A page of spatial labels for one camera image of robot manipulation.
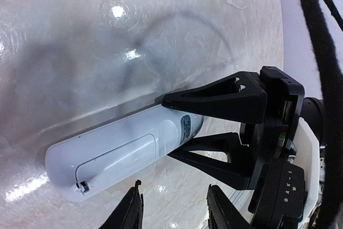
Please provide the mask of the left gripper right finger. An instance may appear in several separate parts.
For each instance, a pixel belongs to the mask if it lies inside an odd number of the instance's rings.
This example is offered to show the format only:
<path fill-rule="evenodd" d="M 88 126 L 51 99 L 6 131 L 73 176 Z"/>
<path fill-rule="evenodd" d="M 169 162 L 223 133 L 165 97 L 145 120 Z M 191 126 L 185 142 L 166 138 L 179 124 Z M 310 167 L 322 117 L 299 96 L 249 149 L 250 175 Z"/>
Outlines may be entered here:
<path fill-rule="evenodd" d="M 206 199 L 210 229 L 253 229 L 219 186 L 209 185 Z"/>

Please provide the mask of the white remote control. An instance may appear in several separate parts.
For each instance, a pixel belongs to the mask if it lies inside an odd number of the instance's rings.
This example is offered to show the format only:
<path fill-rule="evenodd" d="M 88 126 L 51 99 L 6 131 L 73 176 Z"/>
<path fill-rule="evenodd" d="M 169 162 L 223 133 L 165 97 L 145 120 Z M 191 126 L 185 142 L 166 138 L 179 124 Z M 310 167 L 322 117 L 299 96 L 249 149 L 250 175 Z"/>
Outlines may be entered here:
<path fill-rule="evenodd" d="M 156 105 L 50 146 L 44 164 L 56 191 L 86 200 L 194 138 L 204 117 Z"/>

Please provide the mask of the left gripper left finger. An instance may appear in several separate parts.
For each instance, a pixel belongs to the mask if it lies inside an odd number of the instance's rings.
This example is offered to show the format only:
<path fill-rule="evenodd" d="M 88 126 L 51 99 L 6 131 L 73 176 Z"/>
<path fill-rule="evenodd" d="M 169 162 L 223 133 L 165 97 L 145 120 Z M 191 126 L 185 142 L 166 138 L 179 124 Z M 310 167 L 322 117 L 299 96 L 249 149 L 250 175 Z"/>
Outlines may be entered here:
<path fill-rule="evenodd" d="M 139 192 L 141 181 L 137 180 L 100 228 L 142 229 L 144 199 Z"/>

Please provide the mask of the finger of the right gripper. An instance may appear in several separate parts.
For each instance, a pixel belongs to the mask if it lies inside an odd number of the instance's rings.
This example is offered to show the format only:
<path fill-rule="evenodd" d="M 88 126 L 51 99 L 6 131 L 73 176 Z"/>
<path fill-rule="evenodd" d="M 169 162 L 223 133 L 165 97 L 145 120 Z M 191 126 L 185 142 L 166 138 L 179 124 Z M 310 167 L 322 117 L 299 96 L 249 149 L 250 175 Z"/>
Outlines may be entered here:
<path fill-rule="evenodd" d="M 256 72 L 240 71 L 202 87 L 166 94 L 167 108 L 241 123 L 261 124 L 267 93 Z"/>
<path fill-rule="evenodd" d="M 221 161 L 195 151 L 222 152 L 230 161 Z M 238 133 L 193 138 L 169 154 L 236 190 L 253 190 L 253 168 L 249 147 L 241 144 Z"/>

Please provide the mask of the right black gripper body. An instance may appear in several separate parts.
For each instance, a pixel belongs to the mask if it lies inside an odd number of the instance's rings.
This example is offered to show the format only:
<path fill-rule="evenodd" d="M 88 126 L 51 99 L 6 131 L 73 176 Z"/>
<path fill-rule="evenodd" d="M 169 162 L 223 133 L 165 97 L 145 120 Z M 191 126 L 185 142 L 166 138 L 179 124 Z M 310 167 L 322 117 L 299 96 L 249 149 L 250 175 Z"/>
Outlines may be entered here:
<path fill-rule="evenodd" d="M 276 67 L 262 67 L 258 82 L 267 93 L 267 104 L 262 123 L 240 126 L 241 144 L 247 146 L 243 163 L 249 167 L 243 190 L 256 188 L 265 163 L 286 155 L 286 143 L 294 139 L 304 99 L 303 85 Z"/>

